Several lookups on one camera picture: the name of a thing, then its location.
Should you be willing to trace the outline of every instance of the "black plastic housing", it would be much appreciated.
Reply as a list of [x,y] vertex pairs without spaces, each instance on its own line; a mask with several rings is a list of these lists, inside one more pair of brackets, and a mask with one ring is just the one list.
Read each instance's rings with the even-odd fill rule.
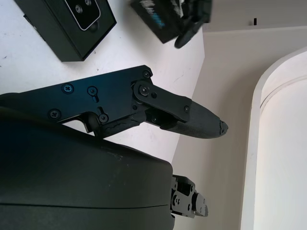
[[168,162],[1,107],[0,130],[0,229],[173,229]]
[[107,0],[96,0],[101,15],[87,30],[77,24],[65,0],[15,0],[27,21],[58,58],[84,61],[116,24]]

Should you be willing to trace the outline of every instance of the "white table surface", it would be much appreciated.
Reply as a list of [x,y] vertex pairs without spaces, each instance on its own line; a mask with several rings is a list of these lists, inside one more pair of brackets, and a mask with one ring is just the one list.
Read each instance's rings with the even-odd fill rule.
[[[153,83],[192,97],[204,59],[202,31],[182,49],[162,44],[125,0],[109,0],[116,26],[84,62],[61,62],[13,0],[0,0],[0,94],[147,65]],[[143,123],[108,140],[172,161],[179,135]]]

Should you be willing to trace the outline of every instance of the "screw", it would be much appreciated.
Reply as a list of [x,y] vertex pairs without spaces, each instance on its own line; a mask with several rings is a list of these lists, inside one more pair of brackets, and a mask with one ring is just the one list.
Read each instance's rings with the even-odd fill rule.
[[188,106],[184,106],[184,112],[188,113],[189,112],[189,107]]
[[140,93],[143,95],[143,96],[147,96],[149,94],[149,89],[148,87],[144,86],[144,85],[141,85],[140,86]]
[[99,116],[99,121],[100,121],[102,124],[106,123],[106,122],[108,121],[107,115],[106,115],[106,114],[101,114],[101,115]]
[[62,91],[63,91],[63,93],[71,94],[71,93],[73,93],[73,86],[66,83],[62,86]]
[[49,111],[49,117],[53,120],[57,120],[61,117],[61,112],[58,109],[52,109]]
[[75,9],[76,9],[76,11],[77,11],[77,13],[82,13],[82,7],[81,6],[79,6],[79,5],[76,5],[75,6]]
[[85,0],[85,4],[86,4],[87,6],[90,6],[90,5],[92,4],[92,2],[91,2],[91,0]]
[[96,87],[91,86],[87,89],[87,93],[91,96],[95,96],[97,94],[98,90]]
[[150,78],[150,72],[148,71],[148,70],[144,70],[143,71],[143,76],[145,77],[145,78]]

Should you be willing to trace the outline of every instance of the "small black hole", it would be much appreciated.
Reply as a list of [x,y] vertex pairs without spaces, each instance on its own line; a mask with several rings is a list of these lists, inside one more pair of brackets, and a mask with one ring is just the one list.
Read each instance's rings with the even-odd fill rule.
[[157,98],[157,94],[155,92],[152,92],[152,98]]

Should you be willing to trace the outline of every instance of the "curved white edge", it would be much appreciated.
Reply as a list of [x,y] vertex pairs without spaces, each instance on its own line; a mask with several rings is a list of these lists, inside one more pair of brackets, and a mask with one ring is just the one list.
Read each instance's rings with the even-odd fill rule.
[[258,153],[258,135],[260,122],[260,107],[262,102],[262,90],[269,77],[286,61],[295,56],[307,52],[307,47],[293,52],[270,66],[259,79],[254,94],[250,110],[250,122],[248,131],[248,147],[246,158],[246,171],[243,192],[243,205],[241,216],[241,230],[254,229],[254,209],[255,209],[255,190],[256,190],[256,169],[257,169],[257,153]]

